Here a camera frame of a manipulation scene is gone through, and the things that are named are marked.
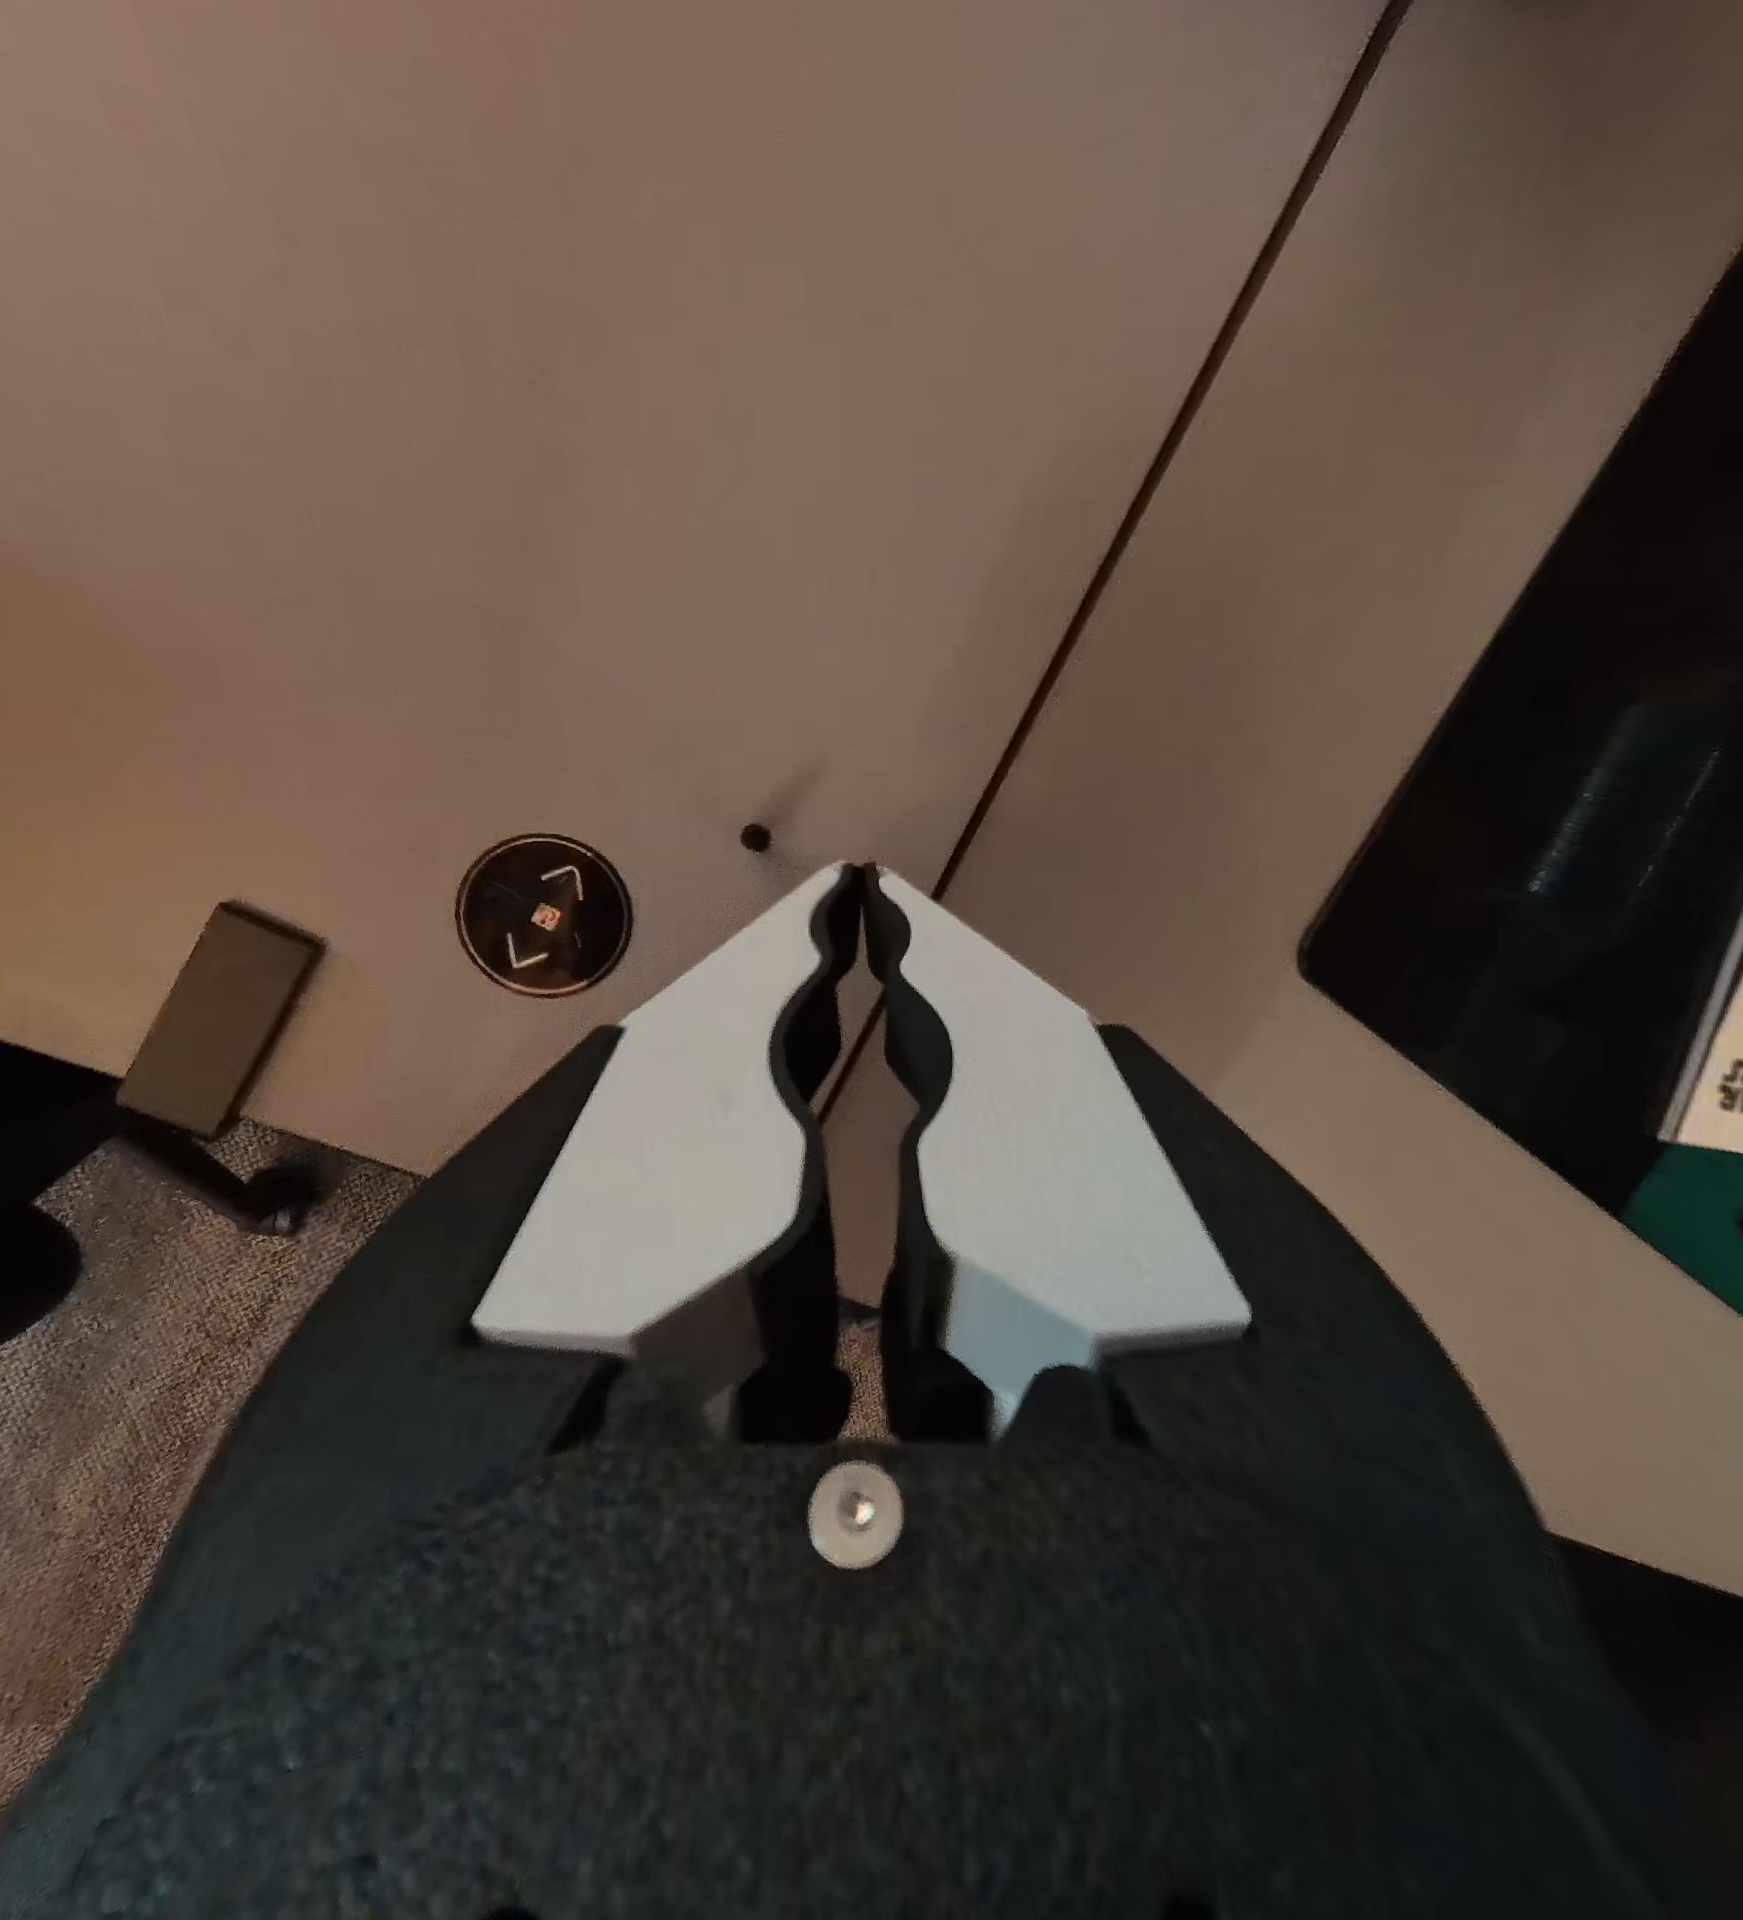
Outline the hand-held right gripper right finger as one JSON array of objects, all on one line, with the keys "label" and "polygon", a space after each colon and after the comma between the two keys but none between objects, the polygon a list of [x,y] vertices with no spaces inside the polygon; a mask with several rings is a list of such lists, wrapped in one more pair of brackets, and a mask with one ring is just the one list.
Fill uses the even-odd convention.
[{"label": "hand-held right gripper right finger", "polygon": [[1090,1014],[865,869],[898,1148],[892,1424],[1007,1424],[1034,1381],[1225,1341],[1251,1308]]}]

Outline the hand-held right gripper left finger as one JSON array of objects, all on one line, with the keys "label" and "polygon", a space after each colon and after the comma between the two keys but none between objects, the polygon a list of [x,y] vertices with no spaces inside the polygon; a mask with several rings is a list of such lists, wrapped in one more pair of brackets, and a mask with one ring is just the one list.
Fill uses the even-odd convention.
[{"label": "hand-held right gripper left finger", "polygon": [[491,1345],[833,1358],[815,1101],[841,1052],[859,869],[822,867],[628,1014],[474,1310]]}]

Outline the round black desk grommet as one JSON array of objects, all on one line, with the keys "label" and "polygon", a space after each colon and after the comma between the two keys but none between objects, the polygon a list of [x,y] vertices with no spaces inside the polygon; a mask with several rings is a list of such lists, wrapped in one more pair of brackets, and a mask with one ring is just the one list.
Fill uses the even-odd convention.
[{"label": "round black desk grommet", "polygon": [[559,1001],[618,970],[634,908],[618,867],[585,842],[523,833],[481,851],[454,898],[454,930],[500,988]]}]

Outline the grey desk control panel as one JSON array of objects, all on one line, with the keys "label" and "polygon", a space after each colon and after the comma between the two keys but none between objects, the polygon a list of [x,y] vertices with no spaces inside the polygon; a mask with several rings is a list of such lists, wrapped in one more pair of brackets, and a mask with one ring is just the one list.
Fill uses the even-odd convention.
[{"label": "grey desk control panel", "polygon": [[326,952],[326,941],[253,907],[215,907],[117,1086],[117,1107],[218,1140],[243,1115]]}]

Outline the green plastic bin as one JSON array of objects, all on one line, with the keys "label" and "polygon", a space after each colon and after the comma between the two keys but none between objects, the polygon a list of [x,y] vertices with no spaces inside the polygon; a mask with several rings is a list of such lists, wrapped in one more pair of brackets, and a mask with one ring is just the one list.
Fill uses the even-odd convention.
[{"label": "green plastic bin", "polygon": [[1659,1148],[1620,1220],[1743,1319],[1743,1156]]}]

